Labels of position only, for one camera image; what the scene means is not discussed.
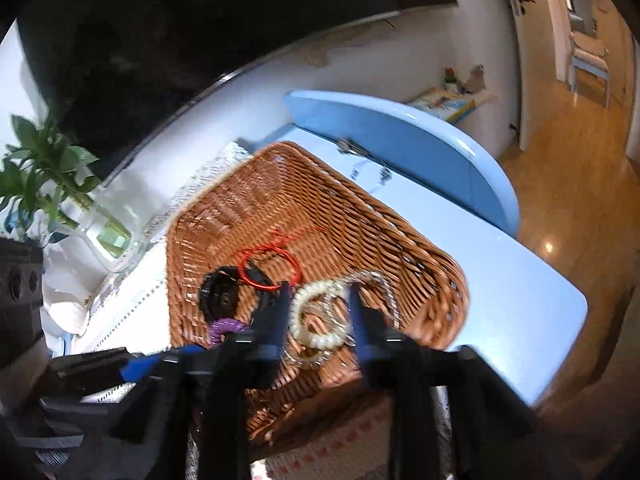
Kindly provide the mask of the striped woven table mat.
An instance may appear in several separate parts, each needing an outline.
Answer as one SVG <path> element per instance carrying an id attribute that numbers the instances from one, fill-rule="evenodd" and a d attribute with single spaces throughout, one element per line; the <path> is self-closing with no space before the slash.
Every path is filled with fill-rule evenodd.
<path id="1" fill-rule="evenodd" d="M 366 306 L 437 350 L 454 341 L 469 310 L 469 287 L 454 258 L 319 157 L 286 141 L 190 196 L 166 236 L 92 310 L 74 351 L 153 353 L 207 344 L 198 291 L 207 274 L 241 261 L 256 264 L 273 283 L 299 275 L 304 289 L 378 272 L 382 281 L 361 287 Z"/>

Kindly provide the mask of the brown wicker basket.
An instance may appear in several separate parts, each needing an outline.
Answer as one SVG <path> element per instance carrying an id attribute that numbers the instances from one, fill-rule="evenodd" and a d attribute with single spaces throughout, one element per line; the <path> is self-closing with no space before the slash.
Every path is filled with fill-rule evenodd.
<path id="1" fill-rule="evenodd" d="M 202 344 L 198 307 L 206 274 L 277 240 L 307 282 L 360 270 L 381 272 L 397 301 L 401 330 L 445 349 L 462 329 L 470 293 L 462 269 L 392 208 L 300 146 L 264 148 L 190 200 L 166 238 L 170 340 Z M 352 350 L 316 370 L 282 364 L 274 383 L 247 395 L 255 457 L 298 448 L 378 403 L 363 389 Z"/>

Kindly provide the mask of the green leafy plant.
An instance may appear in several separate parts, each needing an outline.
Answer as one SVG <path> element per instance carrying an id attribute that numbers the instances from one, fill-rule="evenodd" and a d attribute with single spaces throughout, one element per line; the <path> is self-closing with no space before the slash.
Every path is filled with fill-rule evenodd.
<path id="1" fill-rule="evenodd" d="M 56 244 L 79 226 L 63 205 L 71 202 L 83 214 L 94 206 L 92 193 L 101 180 L 89 166 L 98 158 L 73 144 L 51 118 L 36 126 L 13 115 L 11 127 L 16 143 L 6 146 L 1 159 L 4 230 L 29 245 Z"/>

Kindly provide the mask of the blue chair in hallway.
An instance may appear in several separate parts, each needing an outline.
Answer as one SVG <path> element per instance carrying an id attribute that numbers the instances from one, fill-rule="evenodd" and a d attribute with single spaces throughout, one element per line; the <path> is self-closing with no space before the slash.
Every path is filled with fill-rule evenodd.
<path id="1" fill-rule="evenodd" d="M 582 32 L 574 30 L 570 33 L 572 50 L 570 50 L 570 62 L 568 62 L 568 84 L 570 91 L 577 90 L 577 71 L 582 70 L 588 74 L 603 79 L 605 83 L 604 107 L 610 107 L 611 101 L 611 76 L 608 62 L 608 48 L 602 40 L 593 38 Z"/>

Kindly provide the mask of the colourful book on shelf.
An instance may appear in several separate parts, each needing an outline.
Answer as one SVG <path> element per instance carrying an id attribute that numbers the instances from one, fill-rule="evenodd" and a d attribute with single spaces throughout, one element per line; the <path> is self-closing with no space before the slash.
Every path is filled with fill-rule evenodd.
<path id="1" fill-rule="evenodd" d="M 477 109 L 470 96 L 436 88 L 428 88 L 406 104 L 450 124 L 460 122 Z"/>

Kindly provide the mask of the black smartwatch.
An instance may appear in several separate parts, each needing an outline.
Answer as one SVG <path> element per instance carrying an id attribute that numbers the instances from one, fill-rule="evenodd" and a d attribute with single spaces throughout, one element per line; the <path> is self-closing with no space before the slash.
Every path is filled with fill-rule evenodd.
<path id="1" fill-rule="evenodd" d="M 272 286 L 273 282 L 254 263 L 245 267 L 245 274 L 258 285 Z M 221 318 L 234 318 L 240 302 L 243 281 L 236 266 L 221 266 L 205 275 L 198 291 L 198 307 L 207 324 Z M 272 293 L 258 289 L 258 308 L 270 304 Z"/>

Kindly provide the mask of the black television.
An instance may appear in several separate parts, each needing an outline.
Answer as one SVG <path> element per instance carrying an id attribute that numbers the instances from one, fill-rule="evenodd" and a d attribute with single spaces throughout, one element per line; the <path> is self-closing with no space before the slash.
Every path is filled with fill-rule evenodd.
<path id="1" fill-rule="evenodd" d="M 1 0 L 52 122 L 108 176 L 187 102 L 316 32 L 456 0 Z"/>

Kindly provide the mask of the glass vase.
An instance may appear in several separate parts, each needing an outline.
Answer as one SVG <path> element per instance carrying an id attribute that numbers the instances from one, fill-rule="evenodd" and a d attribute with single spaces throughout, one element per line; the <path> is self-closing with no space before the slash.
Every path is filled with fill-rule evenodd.
<path id="1" fill-rule="evenodd" d="M 73 236 L 88 246 L 107 272 L 125 272 L 140 258 L 146 245 L 142 222 L 105 186 L 82 197 L 67 197 L 61 211 L 72 220 Z"/>

